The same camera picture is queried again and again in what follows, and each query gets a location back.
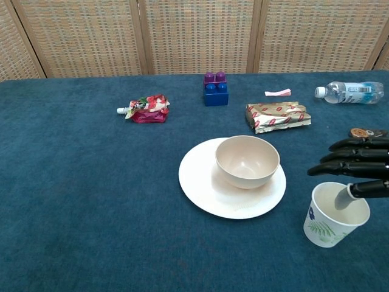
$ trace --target water bottle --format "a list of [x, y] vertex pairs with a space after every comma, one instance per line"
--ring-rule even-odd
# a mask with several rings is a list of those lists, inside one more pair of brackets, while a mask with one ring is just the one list
[[315, 97], [329, 103], [377, 103], [384, 96], [384, 85], [379, 82], [345, 83], [331, 82], [325, 87], [317, 87]]

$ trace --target blue flower print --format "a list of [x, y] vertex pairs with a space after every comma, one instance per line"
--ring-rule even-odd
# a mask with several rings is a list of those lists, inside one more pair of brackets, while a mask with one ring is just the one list
[[315, 220], [315, 215], [314, 215], [314, 210], [312, 209], [312, 207], [309, 207], [309, 217], [311, 220]]

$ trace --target snack wrapper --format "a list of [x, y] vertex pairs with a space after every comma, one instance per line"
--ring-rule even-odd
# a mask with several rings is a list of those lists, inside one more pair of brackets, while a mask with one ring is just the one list
[[298, 102], [248, 104], [246, 119], [255, 134], [311, 124], [306, 107]]
[[168, 99], [163, 94], [132, 100], [127, 109], [126, 119], [137, 123], [163, 123], [169, 113]]

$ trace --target white paper cup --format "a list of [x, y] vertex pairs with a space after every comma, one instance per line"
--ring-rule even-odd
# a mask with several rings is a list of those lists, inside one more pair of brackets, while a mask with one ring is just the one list
[[304, 233], [314, 244], [332, 248], [369, 220], [370, 208], [365, 199], [355, 200], [343, 210], [335, 208], [335, 198], [345, 187], [337, 182], [323, 182], [312, 191]]

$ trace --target candy bar wrapper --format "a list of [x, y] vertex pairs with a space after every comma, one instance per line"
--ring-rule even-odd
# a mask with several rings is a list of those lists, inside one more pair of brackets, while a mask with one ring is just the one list
[[298, 102], [248, 104], [246, 119], [255, 134], [311, 124], [306, 107]]

